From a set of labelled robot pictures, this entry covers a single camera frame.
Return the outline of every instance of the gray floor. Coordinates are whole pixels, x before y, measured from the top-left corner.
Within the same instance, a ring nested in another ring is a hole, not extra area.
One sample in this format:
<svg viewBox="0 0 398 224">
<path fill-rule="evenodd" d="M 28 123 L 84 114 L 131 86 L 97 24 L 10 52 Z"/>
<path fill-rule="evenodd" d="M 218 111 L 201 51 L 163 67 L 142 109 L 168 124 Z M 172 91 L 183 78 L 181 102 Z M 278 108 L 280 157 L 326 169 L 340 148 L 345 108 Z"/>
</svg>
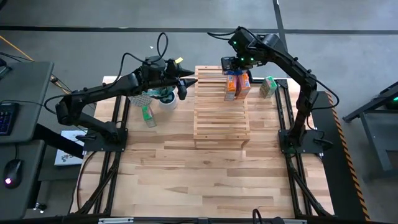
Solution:
<svg viewBox="0 0 398 224">
<path fill-rule="evenodd" d="M 279 6 L 285 29 L 398 29 L 396 0 L 279 0 Z M 272 0 L 18 0 L 9 1 L 0 15 L 2 24 L 26 26 L 278 28 Z M 155 47 L 158 34 L 0 31 L 0 35 L 35 60 L 55 62 L 54 74 L 71 89 L 99 85 L 104 75 L 115 75 L 124 52 L 140 58 L 156 54 L 151 47 Z M 166 56 L 183 57 L 182 65 L 187 69 L 194 69 L 195 65 L 218 65 L 220 57 L 233 54 L 226 43 L 202 32 L 191 30 L 168 36 Z M 340 96 L 337 107 L 340 117 L 397 81 L 398 35 L 287 34 L 286 40 L 289 52 Z M 0 42 L 0 49 L 18 54 L 4 42 Z M 138 65 L 129 59 L 124 73 Z M 253 74 L 286 76 L 275 65 L 257 68 Z M 50 85 L 47 97 L 61 93 Z M 46 111 L 42 112 L 40 122 L 54 131 L 65 129 Z M 377 170 L 379 164 L 359 120 L 342 125 L 357 176 L 364 177 Z M 74 181 L 59 180 L 44 185 L 40 199 L 49 209 L 43 215 L 67 213 Z M 398 222 L 398 180 L 360 181 L 371 219 Z M 27 217 L 39 215 L 30 211 Z"/>
</svg>

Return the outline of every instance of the wooden slatted rack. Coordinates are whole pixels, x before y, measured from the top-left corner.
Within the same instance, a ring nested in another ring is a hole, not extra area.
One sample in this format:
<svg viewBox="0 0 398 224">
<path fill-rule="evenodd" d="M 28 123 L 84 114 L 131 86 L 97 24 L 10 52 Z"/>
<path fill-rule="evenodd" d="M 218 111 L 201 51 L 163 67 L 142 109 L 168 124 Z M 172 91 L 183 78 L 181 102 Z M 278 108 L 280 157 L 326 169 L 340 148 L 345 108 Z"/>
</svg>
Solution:
<svg viewBox="0 0 398 224">
<path fill-rule="evenodd" d="M 196 66 L 193 139 L 196 148 L 226 148 L 250 140 L 246 100 L 224 101 L 226 76 L 220 66 Z"/>
</svg>

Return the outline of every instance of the wooden table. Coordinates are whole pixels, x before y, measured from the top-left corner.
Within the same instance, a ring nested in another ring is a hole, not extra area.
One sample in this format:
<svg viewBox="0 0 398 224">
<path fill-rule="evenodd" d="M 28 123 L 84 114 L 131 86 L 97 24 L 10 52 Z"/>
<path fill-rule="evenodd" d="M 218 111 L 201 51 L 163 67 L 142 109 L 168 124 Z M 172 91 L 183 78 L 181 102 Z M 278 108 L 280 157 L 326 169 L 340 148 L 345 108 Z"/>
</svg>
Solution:
<svg viewBox="0 0 398 224">
<path fill-rule="evenodd" d="M 114 79 L 104 77 L 104 82 Z M 296 113 L 299 86 L 291 79 L 288 83 Z M 252 85 L 248 95 L 251 140 L 244 149 L 231 145 L 228 150 L 195 149 L 194 101 L 194 87 L 172 112 L 160 110 L 154 100 L 154 128 L 146 126 L 140 108 L 131 106 L 112 216 L 251 218 L 252 210 L 258 208 L 263 217 L 294 217 L 285 158 L 279 150 L 275 97 L 259 98 L 259 85 Z M 98 102 L 95 117 L 110 121 L 113 106 L 114 98 Z M 84 171 L 82 204 L 98 185 L 103 157 L 104 153 L 97 153 Z M 304 154 L 303 164 L 308 188 L 333 213 L 321 160 Z M 108 188 L 104 192 L 102 207 Z M 304 212 L 301 190 L 298 195 Z M 75 210 L 76 200 L 71 212 Z"/>
</svg>

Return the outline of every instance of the orange striped edge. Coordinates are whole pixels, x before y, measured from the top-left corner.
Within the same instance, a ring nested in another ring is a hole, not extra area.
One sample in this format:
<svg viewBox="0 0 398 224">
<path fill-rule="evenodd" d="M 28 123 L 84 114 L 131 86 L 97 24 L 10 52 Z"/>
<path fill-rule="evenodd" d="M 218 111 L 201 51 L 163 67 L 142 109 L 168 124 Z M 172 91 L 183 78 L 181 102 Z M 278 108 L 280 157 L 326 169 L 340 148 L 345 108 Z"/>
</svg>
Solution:
<svg viewBox="0 0 398 224">
<path fill-rule="evenodd" d="M 327 92 L 327 95 L 328 95 L 328 98 L 329 98 L 330 105 L 333 105 L 333 98 L 331 97 L 330 93 Z M 333 112 L 333 117 L 335 118 L 335 121 L 336 121 L 337 130 L 338 130 L 338 132 L 340 134 L 341 144 L 343 145 L 344 153 L 346 155 L 347 164 L 349 166 L 349 171 L 351 172 L 351 177 L 353 178 L 354 185 L 355 185 L 355 188 L 356 188 L 356 193 L 358 194 L 359 201 L 361 202 L 361 205 L 362 205 L 362 211 L 364 213 L 365 220 L 366 221 L 370 221 L 371 219 L 369 217 L 368 209 L 366 208 L 366 204 L 365 204 L 365 200 L 363 198 L 361 187 L 359 186 L 359 181 L 358 181 L 358 178 L 357 178 L 356 173 L 355 173 L 353 160 L 351 159 L 351 156 L 349 154 L 348 147 L 347 147 L 347 142 L 346 142 L 346 139 L 344 137 L 343 129 L 341 128 L 341 124 L 340 124 L 340 121 L 338 119 L 337 112 L 335 111 L 334 108 L 332 108 L 331 111 Z"/>
</svg>

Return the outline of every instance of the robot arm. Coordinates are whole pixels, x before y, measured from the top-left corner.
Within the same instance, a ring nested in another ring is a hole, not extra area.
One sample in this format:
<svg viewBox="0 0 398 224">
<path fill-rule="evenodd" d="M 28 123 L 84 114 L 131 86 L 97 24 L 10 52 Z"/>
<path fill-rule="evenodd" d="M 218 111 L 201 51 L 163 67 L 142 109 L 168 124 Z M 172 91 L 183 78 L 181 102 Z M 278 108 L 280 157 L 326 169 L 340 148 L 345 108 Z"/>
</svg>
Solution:
<svg viewBox="0 0 398 224">
<path fill-rule="evenodd" d="M 300 85 L 296 102 L 298 109 L 294 125 L 290 128 L 287 140 L 291 145 L 301 146 L 306 133 L 305 119 L 310 116 L 313 104 L 318 97 L 316 76 L 305 69 L 285 50 L 282 41 L 275 34 L 257 35 L 246 28 L 238 27 L 228 43 L 236 52 L 236 57 L 224 57 L 221 64 L 224 71 L 246 70 L 253 66 L 263 66 L 268 62 L 277 64 Z"/>
<path fill-rule="evenodd" d="M 146 61 L 132 73 L 121 77 L 110 84 L 84 88 L 64 96 L 55 106 L 58 122 L 64 125 L 80 125 L 100 133 L 107 142 L 118 142 L 119 133 L 114 122 L 102 122 L 87 114 L 82 109 L 90 103 L 105 100 L 115 96 L 136 96 L 149 89 L 167 88 L 176 86 L 178 97 L 184 100 L 187 88 L 193 85 L 195 79 L 180 79 L 193 75 L 194 72 L 185 70 L 173 59 L 158 60 L 157 56 L 146 58 Z"/>
</svg>

